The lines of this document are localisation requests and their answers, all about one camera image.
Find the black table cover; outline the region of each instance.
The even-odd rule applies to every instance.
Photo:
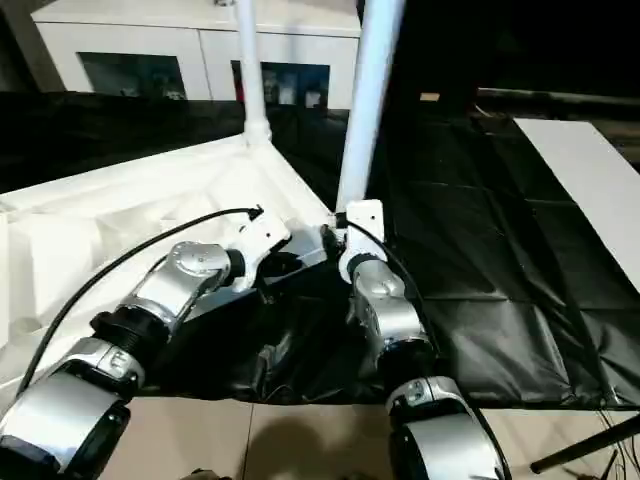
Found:
[[[241,132],[235,103],[0,95],[0,192]],[[268,110],[273,143],[332,208],[346,113]],[[482,407],[640,405],[640,295],[510,120],[381,131],[370,195],[435,326],[439,369]],[[327,262],[187,323],[145,394],[373,403],[349,286]]]

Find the black tarp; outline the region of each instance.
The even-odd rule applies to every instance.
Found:
[[[239,133],[235,104],[0,96],[0,191]],[[346,115],[268,112],[274,145],[328,206]],[[383,128],[371,195],[416,277],[442,368],[478,406],[636,408],[640,295],[515,123],[428,115]],[[349,287],[325,263],[187,323],[146,393],[382,401]]]

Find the silver robot arm segment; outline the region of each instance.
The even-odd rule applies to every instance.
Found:
[[[96,479],[129,422],[127,403],[198,298],[251,288],[260,262],[289,236],[262,213],[229,249],[175,245],[0,420],[0,480]]]
[[[382,204],[377,200],[352,202],[347,205],[346,220],[340,274],[353,285],[350,316],[365,331],[386,391],[396,478],[509,478],[508,466],[484,418],[469,406],[452,378],[437,374],[432,341],[405,297],[403,280],[387,265],[378,242],[351,226],[364,227],[383,242]]]

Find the black tripod leg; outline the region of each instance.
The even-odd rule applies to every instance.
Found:
[[[534,473],[542,473],[552,467],[565,464],[576,458],[582,458],[590,453],[597,452],[617,442],[622,442],[633,435],[640,433],[640,415],[625,420],[618,425],[608,428],[604,432],[586,438],[570,447],[560,450],[548,457],[542,458],[531,464]]]

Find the white metal pole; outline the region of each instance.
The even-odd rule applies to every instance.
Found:
[[[353,200],[362,200],[367,190],[404,3],[404,0],[367,0],[365,6],[337,212],[344,212]]]
[[[262,69],[258,57],[258,39],[254,0],[236,0],[236,17],[240,34],[240,64],[244,90],[244,134],[249,144],[271,139],[271,129],[264,111]]]

